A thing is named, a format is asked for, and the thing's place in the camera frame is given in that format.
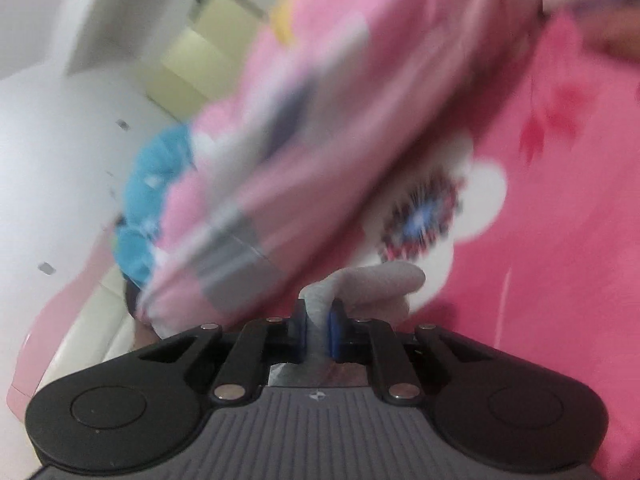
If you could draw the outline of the grey fleece garment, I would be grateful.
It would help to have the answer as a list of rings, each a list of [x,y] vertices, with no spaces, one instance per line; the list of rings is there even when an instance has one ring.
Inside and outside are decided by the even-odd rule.
[[[344,268],[303,288],[298,298],[307,313],[307,353],[303,363],[270,370],[270,387],[360,387],[367,372],[358,364],[337,364],[330,358],[329,320],[340,300],[351,318],[373,318],[397,326],[409,315],[406,297],[425,283],[424,272],[407,261]]]

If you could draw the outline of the blue patterned pillow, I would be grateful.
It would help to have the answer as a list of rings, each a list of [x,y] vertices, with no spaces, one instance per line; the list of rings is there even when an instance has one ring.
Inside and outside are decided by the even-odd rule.
[[[122,194],[122,214],[115,228],[113,255],[120,272],[142,288],[155,266],[168,188],[192,165],[189,126],[171,126],[140,150]]]

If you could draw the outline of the pink patterned quilt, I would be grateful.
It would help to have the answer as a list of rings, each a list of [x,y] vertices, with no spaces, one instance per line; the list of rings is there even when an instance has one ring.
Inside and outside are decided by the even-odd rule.
[[[279,0],[230,98],[190,125],[134,317],[231,325],[352,215],[540,0]]]

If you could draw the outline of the pink padded headboard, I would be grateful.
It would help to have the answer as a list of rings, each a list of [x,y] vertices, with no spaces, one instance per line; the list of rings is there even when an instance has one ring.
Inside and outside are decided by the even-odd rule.
[[[18,352],[6,405],[25,418],[44,386],[131,350],[134,319],[125,281],[112,255],[114,231],[105,230],[81,272],[44,305]]]

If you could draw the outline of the cream yellow wardrobe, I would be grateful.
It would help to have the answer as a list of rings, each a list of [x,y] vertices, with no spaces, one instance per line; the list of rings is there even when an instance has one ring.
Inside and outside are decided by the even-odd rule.
[[[265,12],[250,0],[200,0],[189,25],[165,50],[146,96],[179,122],[228,96]]]

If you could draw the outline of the pink floral bed sheet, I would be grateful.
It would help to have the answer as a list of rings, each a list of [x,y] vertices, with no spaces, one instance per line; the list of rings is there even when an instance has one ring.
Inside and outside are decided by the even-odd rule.
[[[608,408],[596,460],[639,474],[639,70],[559,14],[450,110],[352,228],[354,266],[404,257],[431,322],[575,377]]]

